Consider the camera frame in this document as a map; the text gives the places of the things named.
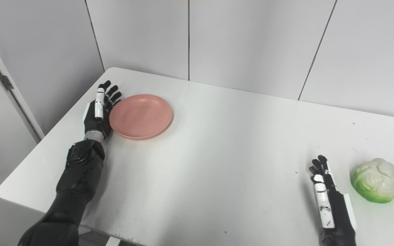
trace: table top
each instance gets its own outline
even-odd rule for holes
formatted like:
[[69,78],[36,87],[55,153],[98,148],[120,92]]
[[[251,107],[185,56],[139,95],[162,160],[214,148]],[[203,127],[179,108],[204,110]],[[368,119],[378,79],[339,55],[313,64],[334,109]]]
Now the table top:
[[45,212],[68,148],[83,139],[83,112],[99,83],[124,97],[155,94],[174,112],[150,140],[113,134],[82,225],[148,246],[318,245],[308,167],[325,155],[351,195],[358,245],[394,245],[394,201],[352,188],[350,169],[394,164],[394,117],[110,68],[1,184],[0,197]]

